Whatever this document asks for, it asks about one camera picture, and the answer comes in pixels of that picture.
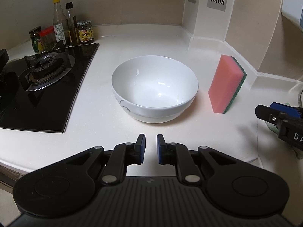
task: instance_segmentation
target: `blue gripper pad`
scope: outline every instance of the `blue gripper pad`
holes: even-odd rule
[[[145,139],[145,135],[144,135],[142,143],[141,143],[141,147],[140,147],[140,162],[141,163],[143,163],[145,148],[146,148],[146,139]]]
[[[286,114],[288,114],[289,116],[295,117],[295,118],[300,118],[301,114],[298,112],[298,110],[296,108],[281,104],[281,103],[277,103],[277,102],[273,102],[272,104],[270,104],[270,108],[278,110],[280,112],[284,112]]]
[[[159,140],[159,135],[157,135],[157,154],[158,154],[158,163],[161,164],[162,158],[161,158],[161,144]]]

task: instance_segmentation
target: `white countertop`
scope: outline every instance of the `white countertop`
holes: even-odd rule
[[[64,133],[27,132],[0,129],[0,164],[27,173],[93,146],[113,149],[123,142],[135,142],[146,135],[143,165],[128,167],[128,175],[174,175],[172,166],[157,162],[156,135],[166,142],[185,144],[189,149],[206,145],[249,162],[258,157],[258,104],[290,102],[295,95],[287,91],[242,86],[226,114],[214,114],[207,94],[222,52],[188,50],[176,35],[101,37],[100,46],[82,82]],[[30,43],[8,51],[10,60],[32,55]],[[110,80],[114,69],[132,57],[161,55],[181,61],[190,67],[199,81],[199,91],[192,105],[178,118],[162,124],[147,124],[131,118],[115,100]]]

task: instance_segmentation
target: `pink sponge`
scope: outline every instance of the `pink sponge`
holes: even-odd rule
[[[208,94],[214,113],[226,113],[238,94],[246,73],[234,57],[221,55]]]

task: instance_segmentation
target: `glass jar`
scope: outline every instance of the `glass jar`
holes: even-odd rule
[[[31,44],[33,46],[33,50],[35,51],[35,53],[42,53],[44,51],[44,47],[42,45],[42,41],[39,34],[40,31],[41,31],[41,26],[36,27],[29,31]]]
[[[77,23],[77,29],[81,44],[91,44],[94,41],[93,27],[90,19],[79,21]]]
[[[57,43],[53,26],[50,26],[44,29],[43,31],[41,31],[40,37],[45,51],[51,51],[55,46],[55,44]]]

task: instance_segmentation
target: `white bowl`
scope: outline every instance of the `white bowl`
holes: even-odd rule
[[[112,89],[120,106],[147,123],[178,117],[193,102],[198,88],[191,69],[163,56],[135,57],[119,65],[112,75]]]

